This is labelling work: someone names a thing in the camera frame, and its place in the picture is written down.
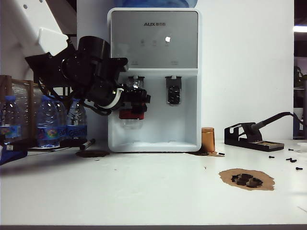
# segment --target wooden crate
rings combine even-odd
[[[0,75],[0,101],[5,95],[15,95],[22,120],[22,138],[35,138],[36,113],[42,92],[32,80],[16,80],[8,75]]]

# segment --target metal can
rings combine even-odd
[[[214,128],[201,128],[201,147],[205,152],[215,151]]]

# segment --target water dispenser control panel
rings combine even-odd
[[[196,69],[196,11],[112,11],[111,54],[129,68]]]

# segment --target white cable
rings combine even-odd
[[[120,95],[121,95],[122,92],[124,92],[124,89],[122,89],[122,88],[117,88],[117,89],[116,89],[116,95],[115,95],[114,100],[113,100],[109,105],[102,106],[102,108],[104,108],[104,109],[110,109],[110,108],[114,107],[114,106],[117,104],[117,102],[119,101]]]

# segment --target white table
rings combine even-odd
[[[280,142],[284,150],[269,153],[217,141],[223,158],[186,153],[81,158],[77,148],[28,156],[0,167],[1,229],[307,229],[307,154],[288,150],[298,149],[300,141]],[[90,147],[102,148],[99,143]],[[286,161],[289,157],[297,162]],[[263,171],[274,178],[275,189],[247,191],[225,184],[219,172],[232,168]]]

